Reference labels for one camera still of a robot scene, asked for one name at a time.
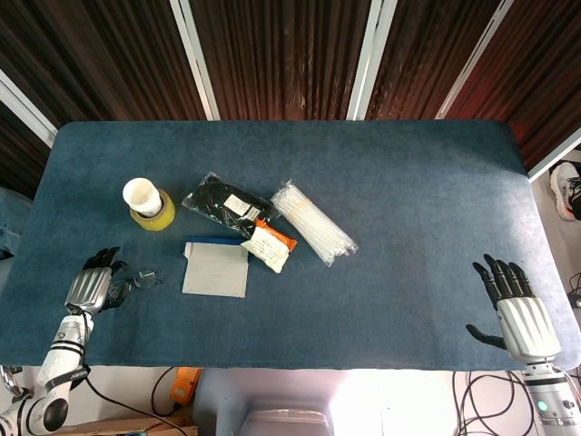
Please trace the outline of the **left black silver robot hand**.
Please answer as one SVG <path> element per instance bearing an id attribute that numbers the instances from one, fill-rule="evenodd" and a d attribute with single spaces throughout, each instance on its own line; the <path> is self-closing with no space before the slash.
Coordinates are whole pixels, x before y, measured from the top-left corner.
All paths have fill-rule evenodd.
<path id="1" fill-rule="evenodd" d="M 127 288 L 111 285 L 114 275 L 127 267 L 124 261 L 113 260 L 119 251 L 119 247 L 104 248 L 85 262 L 75 276 L 64 302 L 70 314 L 81 315 L 86 312 L 95 316 L 123 303 L 127 297 Z"/>

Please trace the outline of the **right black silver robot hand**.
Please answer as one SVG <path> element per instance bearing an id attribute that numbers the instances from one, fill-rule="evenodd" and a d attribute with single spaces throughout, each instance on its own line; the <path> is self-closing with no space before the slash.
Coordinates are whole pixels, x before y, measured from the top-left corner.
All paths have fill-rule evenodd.
<path id="1" fill-rule="evenodd" d="M 494 336 L 477 326 L 466 326 L 479 342 L 506 350 L 525 365 L 552 362 L 561 345 L 543 301 L 537 297 L 526 272 L 516 263 L 505 263 L 489 254 L 485 264 L 473 263 L 485 286 L 502 334 Z"/>

